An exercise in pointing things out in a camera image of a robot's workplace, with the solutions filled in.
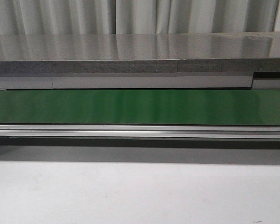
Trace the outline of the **grey rear conveyor guard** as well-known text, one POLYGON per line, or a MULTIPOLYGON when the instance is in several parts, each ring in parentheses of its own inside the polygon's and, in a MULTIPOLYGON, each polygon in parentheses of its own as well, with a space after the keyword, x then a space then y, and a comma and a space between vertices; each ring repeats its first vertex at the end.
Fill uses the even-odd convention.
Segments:
POLYGON ((0 89, 280 89, 280 72, 1 73, 0 89))

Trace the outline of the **green conveyor belt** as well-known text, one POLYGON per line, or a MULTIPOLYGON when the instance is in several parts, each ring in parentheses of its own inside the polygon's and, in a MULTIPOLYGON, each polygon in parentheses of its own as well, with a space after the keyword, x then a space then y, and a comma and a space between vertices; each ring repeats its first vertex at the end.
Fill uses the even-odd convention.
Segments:
POLYGON ((280 90, 0 91, 0 123, 280 126, 280 90))

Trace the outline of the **grey stone slab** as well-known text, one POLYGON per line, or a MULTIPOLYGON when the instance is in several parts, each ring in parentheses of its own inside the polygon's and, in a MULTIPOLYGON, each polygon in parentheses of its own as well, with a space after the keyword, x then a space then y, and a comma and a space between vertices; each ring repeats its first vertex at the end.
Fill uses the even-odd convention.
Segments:
POLYGON ((0 35, 0 74, 280 72, 280 32, 0 35))

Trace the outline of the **white pleated curtain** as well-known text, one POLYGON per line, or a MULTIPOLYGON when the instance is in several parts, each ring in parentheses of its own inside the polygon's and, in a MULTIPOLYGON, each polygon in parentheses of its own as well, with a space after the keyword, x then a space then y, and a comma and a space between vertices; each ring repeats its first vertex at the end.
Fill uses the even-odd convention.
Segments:
POLYGON ((0 35, 280 31, 280 0, 0 0, 0 35))

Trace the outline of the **aluminium front conveyor rail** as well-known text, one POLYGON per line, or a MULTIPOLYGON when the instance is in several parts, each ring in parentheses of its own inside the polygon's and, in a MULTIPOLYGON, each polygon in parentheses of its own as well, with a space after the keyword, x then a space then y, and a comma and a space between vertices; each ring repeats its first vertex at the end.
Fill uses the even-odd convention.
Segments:
POLYGON ((135 137, 280 140, 280 126, 0 125, 0 137, 135 137))

